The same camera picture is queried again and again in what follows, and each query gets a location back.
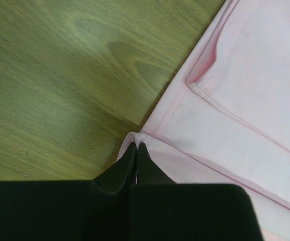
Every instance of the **wooden surface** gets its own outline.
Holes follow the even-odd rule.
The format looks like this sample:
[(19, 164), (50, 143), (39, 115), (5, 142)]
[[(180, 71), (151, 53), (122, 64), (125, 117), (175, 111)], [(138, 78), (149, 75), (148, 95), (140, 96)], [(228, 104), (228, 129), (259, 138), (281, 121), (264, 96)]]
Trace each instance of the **wooden surface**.
[(223, 0), (0, 0), (0, 180), (91, 179)]

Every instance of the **pink fabric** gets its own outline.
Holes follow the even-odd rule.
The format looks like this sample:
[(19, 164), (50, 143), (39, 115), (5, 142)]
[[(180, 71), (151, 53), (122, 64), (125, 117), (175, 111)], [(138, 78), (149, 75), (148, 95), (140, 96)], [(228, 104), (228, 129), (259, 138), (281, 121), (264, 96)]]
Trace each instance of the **pink fabric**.
[(226, 1), (140, 133), (178, 183), (234, 183), (290, 240), (290, 0)]

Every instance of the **brown wooden floor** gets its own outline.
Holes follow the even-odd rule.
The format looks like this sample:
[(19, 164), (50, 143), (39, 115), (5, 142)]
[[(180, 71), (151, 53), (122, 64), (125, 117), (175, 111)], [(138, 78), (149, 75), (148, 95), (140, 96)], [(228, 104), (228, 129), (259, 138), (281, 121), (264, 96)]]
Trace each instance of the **brown wooden floor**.
[(0, 180), (90, 179), (224, 0), (0, 0)]

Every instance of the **pink cloth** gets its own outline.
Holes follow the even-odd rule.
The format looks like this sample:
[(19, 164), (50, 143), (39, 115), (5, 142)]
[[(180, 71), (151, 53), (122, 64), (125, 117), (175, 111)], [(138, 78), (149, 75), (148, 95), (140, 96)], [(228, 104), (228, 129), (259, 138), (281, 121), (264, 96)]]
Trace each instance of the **pink cloth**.
[(234, 183), (290, 240), (290, 0), (226, 1), (140, 133), (178, 183)]

